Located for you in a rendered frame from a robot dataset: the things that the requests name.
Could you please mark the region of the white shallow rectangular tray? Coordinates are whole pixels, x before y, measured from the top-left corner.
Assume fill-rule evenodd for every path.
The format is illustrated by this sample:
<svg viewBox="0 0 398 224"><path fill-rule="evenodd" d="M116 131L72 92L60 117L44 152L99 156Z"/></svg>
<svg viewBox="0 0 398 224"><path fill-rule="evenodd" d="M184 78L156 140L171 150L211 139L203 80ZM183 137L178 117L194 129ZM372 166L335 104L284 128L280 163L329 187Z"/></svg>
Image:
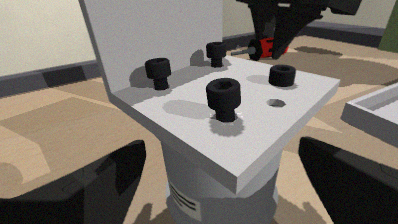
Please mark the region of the white shallow rectangular tray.
<svg viewBox="0 0 398 224"><path fill-rule="evenodd" d="M398 147L398 83L346 102L340 119Z"/></svg>

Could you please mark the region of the grey rectangular table frame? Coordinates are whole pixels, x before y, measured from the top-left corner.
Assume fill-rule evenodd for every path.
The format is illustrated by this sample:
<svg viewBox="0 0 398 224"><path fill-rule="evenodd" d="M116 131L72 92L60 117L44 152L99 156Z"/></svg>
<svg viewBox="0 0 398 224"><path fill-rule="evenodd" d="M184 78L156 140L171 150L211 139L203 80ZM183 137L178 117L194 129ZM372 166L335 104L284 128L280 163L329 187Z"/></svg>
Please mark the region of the grey rectangular table frame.
<svg viewBox="0 0 398 224"><path fill-rule="evenodd" d="M313 21L296 36L310 36L378 48L385 28ZM247 47L255 32L222 37L226 51ZM100 77L96 59L0 76L0 97Z"/></svg>

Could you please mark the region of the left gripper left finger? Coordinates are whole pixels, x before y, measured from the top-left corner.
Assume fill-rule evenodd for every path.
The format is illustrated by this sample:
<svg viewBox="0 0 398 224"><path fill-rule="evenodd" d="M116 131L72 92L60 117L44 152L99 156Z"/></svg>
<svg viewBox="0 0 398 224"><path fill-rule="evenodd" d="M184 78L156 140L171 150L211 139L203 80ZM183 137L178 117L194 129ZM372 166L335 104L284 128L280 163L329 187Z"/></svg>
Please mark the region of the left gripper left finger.
<svg viewBox="0 0 398 224"><path fill-rule="evenodd" d="M0 198L0 224L123 224L146 160L135 140L61 178Z"/></svg>

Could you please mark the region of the red screwdriver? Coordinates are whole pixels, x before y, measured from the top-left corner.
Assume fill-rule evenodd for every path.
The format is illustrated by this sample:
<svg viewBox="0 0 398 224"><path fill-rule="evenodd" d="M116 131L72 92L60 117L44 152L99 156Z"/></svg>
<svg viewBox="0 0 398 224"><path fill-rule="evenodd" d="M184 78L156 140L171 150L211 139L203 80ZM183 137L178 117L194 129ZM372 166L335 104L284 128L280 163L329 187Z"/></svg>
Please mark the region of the red screwdriver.
<svg viewBox="0 0 398 224"><path fill-rule="evenodd" d="M273 38L266 38L259 41L251 39L246 50L231 52L231 56L248 53L249 58L254 61L259 61L260 58L272 57Z"/></svg>

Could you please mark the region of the black screw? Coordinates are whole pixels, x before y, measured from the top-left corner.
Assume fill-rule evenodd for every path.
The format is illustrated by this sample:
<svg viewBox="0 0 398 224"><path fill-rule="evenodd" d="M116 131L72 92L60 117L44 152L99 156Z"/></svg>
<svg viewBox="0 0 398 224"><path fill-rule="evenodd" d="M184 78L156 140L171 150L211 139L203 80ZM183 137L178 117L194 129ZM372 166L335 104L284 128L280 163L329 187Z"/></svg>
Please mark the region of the black screw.
<svg viewBox="0 0 398 224"><path fill-rule="evenodd" d="M147 78L153 79L155 90L169 88L167 77L171 75L170 61L167 58L155 58L145 62Z"/></svg>
<svg viewBox="0 0 398 224"><path fill-rule="evenodd" d="M207 58L211 58L211 66L222 67L222 58L226 56L226 44L224 42L211 42L206 45Z"/></svg>
<svg viewBox="0 0 398 224"><path fill-rule="evenodd" d="M270 68L268 82L277 87L289 87L294 84L296 69L289 65L274 65Z"/></svg>
<svg viewBox="0 0 398 224"><path fill-rule="evenodd" d="M216 120L220 122L235 121L235 110L241 104L240 83L232 78L219 78L206 86L209 108L215 110Z"/></svg>

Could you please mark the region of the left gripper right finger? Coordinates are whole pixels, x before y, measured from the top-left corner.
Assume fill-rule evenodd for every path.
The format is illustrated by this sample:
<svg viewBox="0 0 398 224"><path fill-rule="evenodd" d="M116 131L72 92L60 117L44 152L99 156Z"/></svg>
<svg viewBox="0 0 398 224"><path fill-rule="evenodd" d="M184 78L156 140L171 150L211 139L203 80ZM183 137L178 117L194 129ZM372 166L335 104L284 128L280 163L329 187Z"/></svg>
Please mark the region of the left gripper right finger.
<svg viewBox="0 0 398 224"><path fill-rule="evenodd" d="M312 137L298 155L334 224L398 224L398 169Z"/></svg>

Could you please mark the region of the grey cylinder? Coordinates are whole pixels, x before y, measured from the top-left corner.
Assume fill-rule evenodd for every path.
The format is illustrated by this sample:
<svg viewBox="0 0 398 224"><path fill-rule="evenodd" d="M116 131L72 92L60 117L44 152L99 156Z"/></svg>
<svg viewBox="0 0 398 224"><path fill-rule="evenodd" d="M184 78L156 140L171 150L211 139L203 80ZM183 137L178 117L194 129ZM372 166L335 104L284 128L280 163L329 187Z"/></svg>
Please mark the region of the grey cylinder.
<svg viewBox="0 0 398 224"><path fill-rule="evenodd" d="M283 148L235 195L162 142L166 201L176 224L270 224L278 204L276 185Z"/></svg>

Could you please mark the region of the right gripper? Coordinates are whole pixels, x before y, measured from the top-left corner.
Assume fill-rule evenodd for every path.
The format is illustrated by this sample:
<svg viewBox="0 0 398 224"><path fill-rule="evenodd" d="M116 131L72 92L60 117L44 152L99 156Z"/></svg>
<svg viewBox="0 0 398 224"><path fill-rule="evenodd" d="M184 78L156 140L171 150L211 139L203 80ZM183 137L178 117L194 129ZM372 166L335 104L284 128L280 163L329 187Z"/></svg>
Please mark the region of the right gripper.
<svg viewBox="0 0 398 224"><path fill-rule="evenodd" d="M362 0L236 1L248 4L248 8L250 8L252 15L256 40L271 38L275 28L272 45L272 59L280 58L304 26L316 19L322 19L324 17L323 15L320 15L323 6L328 8L332 7L330 10L333 14L354 16L362 2ZM279 6L278 3L290 4L290 6Z"/></svg>

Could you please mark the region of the grey metal bracket with holes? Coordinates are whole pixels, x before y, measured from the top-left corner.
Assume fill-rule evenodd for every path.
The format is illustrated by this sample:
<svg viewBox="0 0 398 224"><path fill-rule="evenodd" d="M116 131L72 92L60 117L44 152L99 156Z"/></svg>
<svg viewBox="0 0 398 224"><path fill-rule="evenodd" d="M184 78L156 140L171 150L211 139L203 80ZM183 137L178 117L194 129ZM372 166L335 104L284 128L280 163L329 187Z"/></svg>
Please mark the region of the grey metal bracket with holes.
<svg viewBox="0 0 398 224"><path fill-rule="evenodd" d="M212 67L206 45L222 42L223 0L78 1L109 102L235 195L341 81L297 70L292 86L277 87L268 82L274 65L227 55ZM170 61L166 90L147 78L155 58ZM206 86L219 78L240 83L233 122L208 106Z"/></svg>

